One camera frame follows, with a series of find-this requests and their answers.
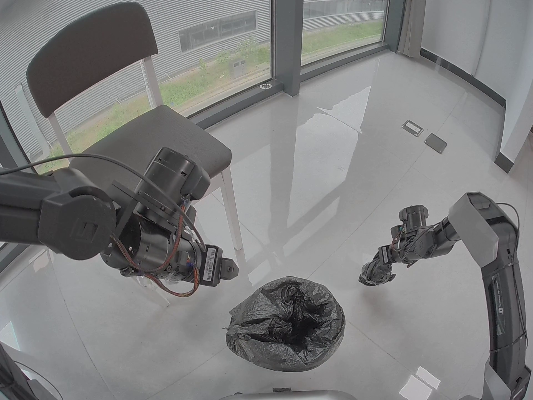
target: baseboard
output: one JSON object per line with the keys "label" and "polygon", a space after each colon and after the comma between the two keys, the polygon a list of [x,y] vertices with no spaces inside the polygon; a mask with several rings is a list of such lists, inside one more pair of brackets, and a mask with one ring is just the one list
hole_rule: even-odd
{"label": "baseboard", "polygon": [[[437,65],[443,67],[449,72],[455,74],[457,77],[461,77],[464,81],[470,83],[476,89],[482,91],[485,95],[487,95],[494,102],[498,103],[503,108],[506,107],[507,101],[505,100],[504,97],[502,97],[499,93],[492,90],[486,84],[480,82],[472,74],[468,74],[465,70],[457,67],[457,65],[454,65],[450,61],[447,61],[446,59],[443,59],[435,55],[434,53],[430,52],[429,50],[423,49],[423,48],[420,49],[420,56],[426,59],[429,59],[431,62],[434,62]],[[497,151],[496,151],[496,157],[494,158],[494,163],[496,163],[503,171],[505,171],[505,173],[509,173],[514,163],[511,162],[507,157],[505,157],[501,152],[504,120],[505,120],[505,116],[502,118],[502,125],[500,126],[498,145],[496,147]]]}

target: chair backrest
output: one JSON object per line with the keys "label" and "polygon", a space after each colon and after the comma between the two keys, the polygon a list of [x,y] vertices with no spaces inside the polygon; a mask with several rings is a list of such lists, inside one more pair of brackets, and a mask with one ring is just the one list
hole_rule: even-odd
{"label": "chair backrest", "polygon": [[48,118],[92,85],[157,51],[150,18],[139,3],[105,6],[71,22],[37,52],[26,71],[28,88]]}

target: floor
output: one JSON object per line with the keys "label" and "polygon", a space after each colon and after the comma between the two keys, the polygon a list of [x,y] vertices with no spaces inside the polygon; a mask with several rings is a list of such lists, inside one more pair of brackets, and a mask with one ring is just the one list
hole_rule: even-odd
{"label": "floor", "polygon": [[[481,190],[520,212],[520,265],[533,301],[525,253],[533,151],[526,142],[509,175],[492,163],[502,116],[449,72],[391,52],[316,77],[297,97],[277,95],[211,129],[233,151],[244,253],[231,247],[220,194],[199,203],[198,217],[209,242],[237,259],[236,279],[162,308],[97,257],[31,249],[0,278],[0,341],[65,400],[217,400],[278,387],[343,390],[359,400],[401,400],[400,391],[409,400],[481,397],[486,305],[462,243],[395,268],[392,283],[368,288],[357,278],[390,243],[403,207],[424,204],[435,223],[463,193]],[[424,128],[420,137],[400,128],[407,119]],[[430,132],[448,143],[442,155],[424,144]],[[326,285],[346,315],[339,350],[308,372],[265,370],[225,345],[228,311],[286,275]],[[421,382],[431,382],[425,372],[435,388]]]}

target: curtain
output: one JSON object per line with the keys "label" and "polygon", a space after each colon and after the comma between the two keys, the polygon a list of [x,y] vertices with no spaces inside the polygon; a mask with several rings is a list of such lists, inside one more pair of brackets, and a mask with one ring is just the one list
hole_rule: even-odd
{"label": "curtain", "polygon": [[406,0],[398,52],[409,57],[420,57],[426,0]]}

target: trash can lined with black bag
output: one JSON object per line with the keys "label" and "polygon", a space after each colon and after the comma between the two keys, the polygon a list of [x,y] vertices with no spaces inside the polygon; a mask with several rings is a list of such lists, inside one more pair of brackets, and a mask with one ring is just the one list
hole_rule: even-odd
{"label": "trash can lined with black bag", "polygon": [[239,357],[282,372],[311,370],[341,344],[346,320],[322,284],[283,277],[230,311],[226,344]]}

